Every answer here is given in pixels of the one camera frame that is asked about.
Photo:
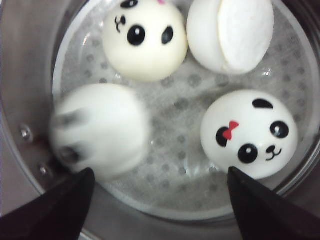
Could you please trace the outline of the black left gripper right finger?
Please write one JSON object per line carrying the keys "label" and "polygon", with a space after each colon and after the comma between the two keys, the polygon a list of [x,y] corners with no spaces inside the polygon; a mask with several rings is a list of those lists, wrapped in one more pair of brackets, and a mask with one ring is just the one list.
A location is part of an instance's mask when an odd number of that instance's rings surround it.
{"label": "black left gripper right finger", "polygon": [[318,240],[320,219],[282,198],[238,168],[228,169],[228,190],[244,240]]}

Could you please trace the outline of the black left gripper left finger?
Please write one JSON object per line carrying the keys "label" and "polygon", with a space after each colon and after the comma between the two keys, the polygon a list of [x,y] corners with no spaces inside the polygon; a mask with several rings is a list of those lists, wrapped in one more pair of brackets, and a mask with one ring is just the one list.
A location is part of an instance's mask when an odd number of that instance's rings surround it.
{"label": "black left gripper left finger", "polygon": [[77,240],[87,218],[95,174],[86,168],[0,218],[2,240]]}

